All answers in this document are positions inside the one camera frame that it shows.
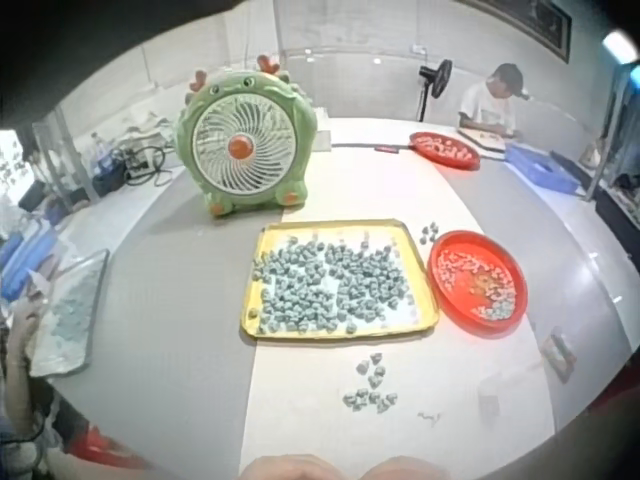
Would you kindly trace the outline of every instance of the round red plate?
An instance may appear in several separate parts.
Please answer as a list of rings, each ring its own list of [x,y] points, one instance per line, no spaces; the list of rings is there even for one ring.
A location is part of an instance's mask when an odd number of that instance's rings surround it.
[[[485,282],[487,279],[489,282],[495,281],[486,274],[483,278],[479,278],[484,272],[473,274],[469,271],[461,271],[456,275],[453,289],[447,290],[438,270],[438,258],[446,252],[468,254],[508,272],[516,291],[512,315],[505,320],[490,321],[472,311],[477,307],[491,305],[491,301],[483,295],[482,290],[478,290],[478,285],[481,285],[479,282]],[[505,336],[518,326],[527,309],[527,283],[516,261],[493,240],[475,232],[458,230],[440,237],[431,248],[427,276],[440,308],[458,326],[474,335],[487,338]]]
[[[480,168],[476,149],[460,140],[430,132],[414,133],[409,139],[409,146],[427,160],[460,170]]]

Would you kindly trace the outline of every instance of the electric fan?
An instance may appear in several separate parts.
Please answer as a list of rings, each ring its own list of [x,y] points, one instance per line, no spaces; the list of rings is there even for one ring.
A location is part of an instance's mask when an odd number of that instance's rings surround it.
[[[178,155],[210,212],[304,203],[304,172],[317,120],[304,93],[265,56],[261,71],[196,73],[176,130]]]

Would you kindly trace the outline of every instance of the yellow tray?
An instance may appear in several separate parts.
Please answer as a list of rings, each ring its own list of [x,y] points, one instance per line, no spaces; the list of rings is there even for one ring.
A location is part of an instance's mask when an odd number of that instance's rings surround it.
[[[326,330],[309,329],[306,333],[300,334],[281,329],[275,333],[259,334],[257,330],[260,326],[260,318],[249,318],[248,312],[252,308],[262,309],[260,292],[265,288],[265,285],[262,281],[251,280],[252,269],[242,310],[242,328],[249,335],[256,338],[289,340],[361,338],[398,335],[432,329],[438,323],[438,306],[427,284],[424,265],[416,245],[405,224],[399,220],[340,220],[272,224],[265,227],[260,234],[254,258],[259,259],[263,252],[270,252],[284,247],[288,238],[292,235],[297,236],[300,243],[303,244],[311,240],[315,234],[320,241],[325,243],[338,243],[342,240],[348,246],[354,248],[359,247],[365,233],[369,235],[372,249],[375,248],[376,241],[386,240],[387,243],[394,243],[395,241],[393,255],[399,259],[399,266],[404,269],[410,293],[415,299],[415,305],[408,305],[406,301],[401,302],[398,310],[389,310],[385,314],[386,317],[390,318],[384,323],[378,320],[366,323],[364,320],[354,319],[358,329],[352,335],[346,333],[344,323],[340,323],[338,329],[333,333],[328,333]]]

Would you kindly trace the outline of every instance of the picture frame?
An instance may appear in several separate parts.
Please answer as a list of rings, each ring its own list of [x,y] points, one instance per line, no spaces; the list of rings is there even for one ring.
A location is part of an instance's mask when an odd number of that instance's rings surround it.
[[[572,19],[550,0],[456,0],[496,17],[569,63]]]

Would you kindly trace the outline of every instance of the fan grille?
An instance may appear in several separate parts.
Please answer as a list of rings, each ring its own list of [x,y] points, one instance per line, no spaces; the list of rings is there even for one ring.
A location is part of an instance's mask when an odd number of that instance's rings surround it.
[[[195,163],[219,190],[263,192],[289,171],[296,135],[287,113],[262,95],[229,95],[200,116],[193,136]]]

